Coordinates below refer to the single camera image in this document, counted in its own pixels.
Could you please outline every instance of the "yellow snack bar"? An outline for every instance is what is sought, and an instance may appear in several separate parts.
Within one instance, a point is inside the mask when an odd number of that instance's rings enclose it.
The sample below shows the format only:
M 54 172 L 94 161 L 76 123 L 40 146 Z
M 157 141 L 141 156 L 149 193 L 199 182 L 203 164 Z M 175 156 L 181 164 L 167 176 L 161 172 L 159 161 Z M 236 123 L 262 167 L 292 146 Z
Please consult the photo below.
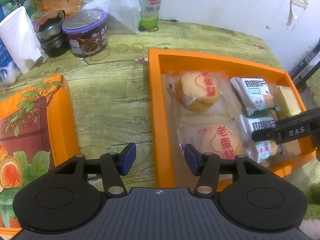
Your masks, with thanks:
M 301 113 L 298 102 L 289 87 L 277 86 L 273 97 L 279 106 L 278 115 L 280 119 L 285 119 Z

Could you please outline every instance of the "wooden table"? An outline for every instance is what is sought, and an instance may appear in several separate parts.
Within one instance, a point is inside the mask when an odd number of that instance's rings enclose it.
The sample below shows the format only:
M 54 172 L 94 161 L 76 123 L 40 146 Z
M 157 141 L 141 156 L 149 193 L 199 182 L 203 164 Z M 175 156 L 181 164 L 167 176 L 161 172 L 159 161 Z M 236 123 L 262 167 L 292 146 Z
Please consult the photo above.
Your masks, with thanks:
M 142 43 L 145 49 L 118 53 L 120 44 Z M 68 82 L 81 153 L 98 158 L 109 151 L 121 151 L 136 142 L 137 159 L 124 183 L 154 187 L 154 166 L 148 86 L 148 65 L 135 59 L 147 57 L 148 49 L 177 49 L 212 53 L 282 68 L 260 38 L 227 29 L 159 21 L 159 31 L 137 35 L 110 35 L 110 54 L 105 49 L 89 58 L 70 52 L 33 67 L 11 87 L 0 84 L 0 100 L 55 73 Z

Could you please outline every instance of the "silver screw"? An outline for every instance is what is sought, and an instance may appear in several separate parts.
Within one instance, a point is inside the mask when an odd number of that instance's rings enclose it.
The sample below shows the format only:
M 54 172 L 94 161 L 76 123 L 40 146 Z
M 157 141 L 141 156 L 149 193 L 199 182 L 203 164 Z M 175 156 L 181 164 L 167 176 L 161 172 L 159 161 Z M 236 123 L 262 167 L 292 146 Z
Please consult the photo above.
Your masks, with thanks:
M 200 186 L 197 188 L 197 191 L 201 194 L 209 194 L 212 192 L 212 188 L 209 186 Z
M 116 194 L 121 194 L 122 192 L 124 192 L 124 189 L 119 186 L 113 186 L 108 189 L 108 192 L 116 195 Z

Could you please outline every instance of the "purple-rimmed container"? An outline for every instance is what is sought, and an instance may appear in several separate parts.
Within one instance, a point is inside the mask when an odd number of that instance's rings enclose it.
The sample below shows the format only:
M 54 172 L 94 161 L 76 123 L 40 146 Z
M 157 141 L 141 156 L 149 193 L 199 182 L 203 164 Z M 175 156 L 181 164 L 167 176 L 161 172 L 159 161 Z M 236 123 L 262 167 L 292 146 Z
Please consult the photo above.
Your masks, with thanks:
M 77 12 L 63 22 L 62 30 L 73 55 L 93 56 L 108 44 L 107 13 L 102 10 Z

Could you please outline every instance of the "white wall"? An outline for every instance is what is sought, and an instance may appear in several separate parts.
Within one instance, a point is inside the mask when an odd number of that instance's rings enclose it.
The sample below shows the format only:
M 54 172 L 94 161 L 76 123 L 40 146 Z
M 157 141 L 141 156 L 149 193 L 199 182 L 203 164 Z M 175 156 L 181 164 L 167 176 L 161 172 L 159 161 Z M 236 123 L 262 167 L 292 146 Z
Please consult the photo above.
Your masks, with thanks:
M 288 26 L 290 0 L 162 0 L 160 19 L 212 25 L 260 37 L 290 71 L 320 39 L 319 7 L 320 0 L 309 0 L 306 10 L 294 6 L 298 19 Z

